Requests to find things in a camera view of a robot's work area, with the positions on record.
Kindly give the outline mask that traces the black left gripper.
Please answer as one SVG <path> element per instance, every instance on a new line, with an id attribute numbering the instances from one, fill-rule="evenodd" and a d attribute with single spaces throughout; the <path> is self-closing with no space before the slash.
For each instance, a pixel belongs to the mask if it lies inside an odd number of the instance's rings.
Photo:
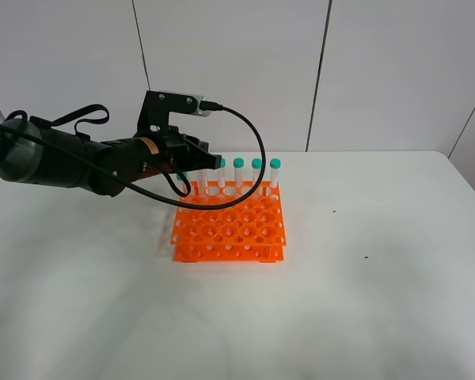
<path id="1" fill-rule="evenodd" d="M 222 156 L 210 153 L 208 142 L 181 134 L 177 127 L 166 130 L 141 127 L 133 143 L 138 149 L 134 178 L 222 167 Z"/>

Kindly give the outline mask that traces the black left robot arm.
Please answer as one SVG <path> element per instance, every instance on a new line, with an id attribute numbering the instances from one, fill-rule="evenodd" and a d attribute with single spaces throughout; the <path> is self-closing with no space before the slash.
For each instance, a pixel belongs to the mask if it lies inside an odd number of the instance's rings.
<path id="1" fill-rule="evenodd" d="M 83 188 L 100 196 L 117 196 L 122 178 L 134 183 L 157 175 L 218 169 L 219 155 L 193 136 L 173 127 L 131 138 L 95 142 L 82 133 L 41 127 L 36 119 L 10 118 L 3 126 L 40 140 L 32 142 L 0 131 L 0 178 L 4 181 L 60 188 Z"/>

